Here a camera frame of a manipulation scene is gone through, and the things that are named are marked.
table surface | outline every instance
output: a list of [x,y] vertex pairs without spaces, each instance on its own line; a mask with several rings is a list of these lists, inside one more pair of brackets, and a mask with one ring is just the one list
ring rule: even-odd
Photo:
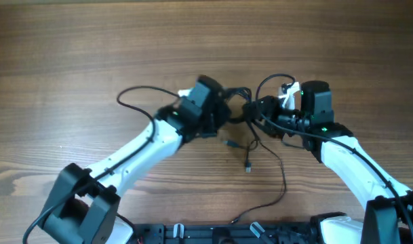
[[[58,172],[97,162],[148,121],[118,106],[118,92],[155,85],[173,92],[198,74],[227,87],[257,85],[273,73],[330,84],[336,121],[392,176],[413,188],[413,2],[198,1],[0,6],[0,243],[18,243]],[[285,80],[267,85],[274,95]],[[174,99],[127,94],[155,112]],[[231,104],[239,113],[241,100]],[[122,199],[134,223],[227,223],[272,201],[278,162],[265,150],[222,144],[250,139],[226,125],[155,166]],[[263,137],[283,159],[289,192],[242,222],[308,220],[363,209],[311,153]],[[289,139],[298,142],[299,138]],[[41,230],[30,243],[49,243]]]

